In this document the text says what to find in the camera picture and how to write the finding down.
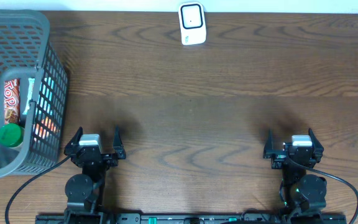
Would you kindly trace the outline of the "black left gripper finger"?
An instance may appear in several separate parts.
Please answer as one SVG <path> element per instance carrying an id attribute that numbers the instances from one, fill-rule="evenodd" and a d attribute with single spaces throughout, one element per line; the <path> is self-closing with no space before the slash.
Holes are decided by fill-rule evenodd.
<path id="1" fill-rule="evenodd" d="M 124 149 L 124 145 L 121 140 L 118 126 L 116 126 L 116 128 L 115 128 L 112 147 L 113 147 L 115 155 L 117 156 L 118 159 L 126 159 L 126 151 Z"/>
<path id="2" fill-rule="evenodd" d="M 79 127 L 75 135 L 64 148 L 64 155 L 74 156 L 80 150 L 80 139 L 83 135 L 83 128 Z"/>

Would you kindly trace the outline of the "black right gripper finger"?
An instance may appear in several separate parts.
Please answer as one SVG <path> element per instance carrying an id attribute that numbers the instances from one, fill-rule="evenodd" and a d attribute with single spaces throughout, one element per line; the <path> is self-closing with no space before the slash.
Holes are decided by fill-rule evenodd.
<path id="1" fill-rule="evenodd" d="M 264 146 L 263 150 L 263 158 L 264 159 L 271 159 L 272 155 L 274 154 L 274 148 L 273 148 L 273 133 L 272 130 L 269 129 L 267 141 Z"/>
<path id="2" fill-rule="evenodd" d="M 313 146 L 313 149 L 314 149 L 314 153 L 313 153 L 314 158 L 316 159 L 317 162 L 320 162 L 321 158 L 323 156 L 324 147 L 318 141 L 318 139 L 314 135 L 314 132 L 313 132 L 313 130 L 311 128 L 308 129 L 308 134 L 309 134 L 309 136 L 311 138 L 312 146 Z"/>

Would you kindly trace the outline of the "orange tissue pack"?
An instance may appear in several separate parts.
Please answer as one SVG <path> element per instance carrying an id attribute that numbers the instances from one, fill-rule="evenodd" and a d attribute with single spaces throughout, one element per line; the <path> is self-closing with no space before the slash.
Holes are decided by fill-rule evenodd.
<path id="1" fill-rule="evenodd" d="M 40 124 L 38 123 L 34 124 L 33 130 L 35 134 L 33 140 L 35 142 L 39 141 L 40 139 L 47 139 L 53 134 L 58 133 L 58 128 L 56 127 L 55 123 L 48 117 L 41 120 Z"/>

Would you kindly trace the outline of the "teal wet wipes pack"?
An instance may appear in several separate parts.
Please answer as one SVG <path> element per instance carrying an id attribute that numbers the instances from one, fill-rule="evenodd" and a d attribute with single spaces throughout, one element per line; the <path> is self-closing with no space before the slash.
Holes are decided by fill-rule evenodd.
<path id="1" fill-rule="evenodd" d="M 48 78 L 44 78 L 44 80 L 47 82 L 47 87 L 40 87 L 40 90 L 42 92 L 43 95 L 45 95 L 47 97 L 47 99 L 49 101 L 52 101 L 52 89 L 54 88 L 54 81 L 52 80 L 51 77 Z M 35 78 L 28 78 L 29 81 L 29 87 L 28 87 L 28 92 L 27 92 L 27 101 L 26 101 L 26 106 L 24 111 L 22 112 L 22 115 L 27 115 L 28 111 L 30 110 L 30 101 L 32 99 L 32 94 L 33 94 L 33 90 L 34 90 L 34 83 L 35 83 Z M 39 98 L 39 103 L 42 105 L 42 108 L 48 113 L 48 114 L 53 114 L 50 105 L 43 99 L 43 98 Z"/>

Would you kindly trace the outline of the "green lid jar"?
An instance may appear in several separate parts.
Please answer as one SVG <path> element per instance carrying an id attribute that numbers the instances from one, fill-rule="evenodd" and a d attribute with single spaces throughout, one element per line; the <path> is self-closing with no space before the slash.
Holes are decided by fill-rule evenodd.
<path id="1" fill-rule="evenodd" d="M 0 144 L 5 147 L 19 147 L 24 140 L 24 128 L 15 123 L 5 124 L 0 128 Z"/>

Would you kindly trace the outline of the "red Top chocolate bar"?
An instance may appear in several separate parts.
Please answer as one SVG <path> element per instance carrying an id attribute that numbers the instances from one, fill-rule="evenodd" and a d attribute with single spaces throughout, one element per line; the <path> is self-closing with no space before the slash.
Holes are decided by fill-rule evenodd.
<path id="1" fill-rule="evenodd" d="M 20 80 L 4 82 L 4 123 L 19 124 L 20 121 Z"/>

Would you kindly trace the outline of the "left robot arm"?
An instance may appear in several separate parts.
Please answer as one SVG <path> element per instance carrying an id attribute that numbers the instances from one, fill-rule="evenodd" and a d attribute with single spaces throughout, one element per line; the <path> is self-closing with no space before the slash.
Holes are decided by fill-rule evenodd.
<path id="1" fill-rule="evenodd" d="M 64 223 L 116 223 L 115 215 L 103 208 L 102 203 L 107 171 L 126 158 L 119 128 L 115 129 L 112 148 L 113 153 L 102 153 L 100 135 L 84 134 L 83 128 L 65 146 L 64 154 L 81 173 L 66 183 Z"/>

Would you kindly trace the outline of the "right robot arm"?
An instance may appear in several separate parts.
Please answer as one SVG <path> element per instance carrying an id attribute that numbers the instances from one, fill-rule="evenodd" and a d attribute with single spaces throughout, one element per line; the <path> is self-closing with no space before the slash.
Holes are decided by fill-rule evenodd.
<path id="1" fill-rule="evenodd" d="M 323 151 L 311 129 L 307 135 L 293 135 L 280 149 L 275 147 L 272 132 L 268 132 L 263 158 L 271 161 L 272 169 L 282 171 L 279 194 L 285 207 L 278 215 L 282 223 L 323 222 L 321 209 L 326 206 L 326 179 L 306 173 L 321 161 Z"/>

